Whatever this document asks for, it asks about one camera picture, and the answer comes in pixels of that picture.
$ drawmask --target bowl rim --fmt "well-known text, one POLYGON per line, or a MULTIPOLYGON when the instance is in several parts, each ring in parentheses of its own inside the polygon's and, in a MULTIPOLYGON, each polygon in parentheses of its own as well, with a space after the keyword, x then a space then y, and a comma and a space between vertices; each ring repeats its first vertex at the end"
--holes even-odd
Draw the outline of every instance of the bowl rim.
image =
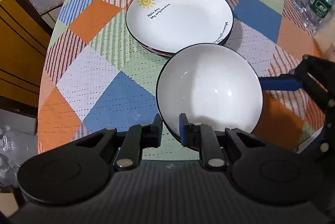
MULTIPOLYGON (((185 49, 187 49, 187 48, 189 48, 189 47, 194 47, 194 46, 202 45, 202 44, 218 45, 218 46, 225 47, 225 48, 227 48, 227 49, 229 49, 229 50, 235 52, 235 53, 238 54, 241 58, 243 58, 243 59, 249 64, 249 66, 252 68, 252 70, 254 71, 255 76, 256 76, 257 79, 258 79, 258 83, 259 83, 259 86, 260 86, 260 88, 261 88, 261 92, 262 92, 262 96, 261 96, 261 98, 262 98, 262 109, 261 109, 261 114, 259 115, 259 118, 258 118, 258 121, 257 121, 255 127, 254 127, 254 128, 252 129, 252 131, 250 132, 250 134, 252 134, 252 132, 255 130, 255 128, 256 128, 257 125, 259 124, 259 121, 260 121, 261 116, 262 116, 263 108, 264 108, 263 90, 262 90, 261 82, 259 81, 259 77, 258 77, 258 75, 257 75, 257 73, 256 73, 256 71, 255 71, 255 69, 251 66, 251 64, 247 61, 247 59, 246 59, 245 57, 243 57, 240 53, 236 52, 235 50, 233 50, 233 49, 231 49, 231 48, 229 48, 229 47, 227 47, 227 46, 225 46, 225 45, 222 45, 222 44, 213 44, 213 43, 199 43, 199 44, 193 44, 193 45, 189 45, 189 46, 187 46, 187 47, 185 47, 185 48, 179 50, 179 51, 176 52, 172 57, 170 57, 170 58, 168 59, 168 61, 163 65, 162 69, 160 70, 160 74, 158 75, 157 82, 156 82, 155 97, 156 97, 156 105, 157 105, 157 108, 158 108, 158 112, 159 112, 159 114, 160 114, 160 117, 161 117, 161 119, 162 119, 164 125, 166 126, 167 130, 169 131, 169 133, 171 133, 171 135, 172 135, 178 142, 180 142, 180 136, 179 136, 177 133, 175 133, 175 132, 168 126, 168 124, 165 122, 165 119, 164 119, 164 117, 163 117, 163 115, 162 115, 162 113, 161 113, 161 111, 160 111, 160 106, 159 106, 159 104, 158 104, 157 91, 158 91, 158 83, 159 83, 159 81, 160 81, 161 74, 162 74, 163 70, 165 69, 166 65, 167 65, 167 64, 173 59, 173 57, 175 57, 179 52, 181 52, 181 51, 183 51, 183 50, 185 50, 185 49)), ((190 148, 190 149, 192 149, 192 150, 195 150, 195 151, 199 151, 197 148, 194 148, 194 147, 192 147, 192 146, 190 146, 190 147, 188 147, 188 148, 190 148)))
MULTIPOLYGON (((146 45, 145 43, 141 42, 140 40, 138 40, 138 39, 131 33, 131 31, 130 31, 130 29, 129 29, 129 27, 128 27, 128 21, 127 21, 128 18, 127 18, 127 14, 128 14, 128 10, 129 10, 131 4, 132 4, 134 1, 135 1, 135 0, 132 0, 132 1, 130 2, 130 4, 128 5, 127 11, 126 11, 126 16, 125 16, 126 27, 127 27, 127 30, 128 30, 128 32, 129 32, 129 34, 130 34, 130 35, 131 35, 137 42, 139 42, 139 44, 141 44, 142 46, 145 45, 147 48, 152 49, 153 51, 160 52, 160 53, 167 54, 167 55, 174 55, 174 54, 178 53, 180 50, 177 51, 177 52, 175 52, 175 53, 173 53, 173 52, 166 52, 166 51, 162 51, 162 50, 158 50, 158 49, 152 48, 152 47, 146 45)), ((219 43, 217 43, 217 44, 220 44, 220 45, 225 44, 225 43, 227 42, 227 40, 229 39, 229 37, 230 37, 230 35, 231 35, 231 33, 232 33, 232 28, 233 28, 233 26, 234 26, 234 14, 233 14, 233 12, 232 12, 232 7, 231 7, 230 4, 227 2, 227 0, 225 0, 225 2, 228 4, 228 7, 229 7, 229 9, 230 9, 230 11, 231 11, 231 13, 232 13, 232 27, 231 27, 231 29, 229 30, 229 33, 227 34, 227 36, 225 36, 219 43)), ((162 57, 166 57, 166 56, 163 55, 163 54, 158 54, 158 53, 155 53, 155 52, 152 52, 152 53, 157 54, 157 55, 162 56, 162 57)))

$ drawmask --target yellow sun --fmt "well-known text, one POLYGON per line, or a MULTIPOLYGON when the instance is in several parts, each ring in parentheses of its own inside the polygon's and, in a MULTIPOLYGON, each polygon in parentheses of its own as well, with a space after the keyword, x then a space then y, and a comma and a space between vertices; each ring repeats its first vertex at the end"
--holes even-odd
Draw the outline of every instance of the yellow sun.
POLYGON ((143 6, 143 8, 153 7, 153 5, 155 5, 155 3, 153 1, 155 1, 155 0, 137 0, 137 2, 139 2, 140 6, 143 6))

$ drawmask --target checkered tablecloth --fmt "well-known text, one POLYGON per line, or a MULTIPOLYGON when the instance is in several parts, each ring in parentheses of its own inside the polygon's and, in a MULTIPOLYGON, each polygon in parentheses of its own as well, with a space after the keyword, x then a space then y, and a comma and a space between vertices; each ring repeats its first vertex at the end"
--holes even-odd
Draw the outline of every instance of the checkered tablecloth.
MULTIPOLYGON (((125 14, 131 1, 64 2, 41 81, 39 152, 105 127, 125 131, 131 125, 151 123, 158 113, 155 86, 166 59, 148 52, 130 36, 125 14)), ((311 33, 288 0, 227 2, 235 20, 226 46, 244 56, 258 76, 287 73, 303 54, 319 55, 311 33)), ((166 35, 173 39, 168 23, 166 35)), ((294 149, 322 126, 322 112, 304 91, 263 95, 255 135, 294 149)), ((145 149, 143 156, 184 160, 198 154, 183 148, 164 129, 161 147, 145 149)))

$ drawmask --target white bowl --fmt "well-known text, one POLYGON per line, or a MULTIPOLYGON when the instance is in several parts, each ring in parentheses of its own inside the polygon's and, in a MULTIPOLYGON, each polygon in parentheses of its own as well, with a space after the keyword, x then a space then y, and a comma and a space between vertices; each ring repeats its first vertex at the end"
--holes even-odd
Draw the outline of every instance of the white bowl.
POLYGON ((166 53, 197 43, 225 42, 232 25, 226 0, 133 0, 126 13, 130 34, 142 45, 166 53))
POLYGON ((176 53, 157 80, 160 115, 174 135, 179 114, 214 130, 237 127, 251 133, 263 107, 257 74, 235 51, 217 44, 196 44, 176 53))

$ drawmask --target bottle label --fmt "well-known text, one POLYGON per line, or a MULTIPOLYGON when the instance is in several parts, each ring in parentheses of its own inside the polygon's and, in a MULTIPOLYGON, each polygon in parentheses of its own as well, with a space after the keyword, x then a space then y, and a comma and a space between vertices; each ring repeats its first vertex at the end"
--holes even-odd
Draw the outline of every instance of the bottle label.
POLYGON ((309 7, 321 18, 324 18, 328 11, 331 10, 333 4, 327 0, 309 0, 309 7))

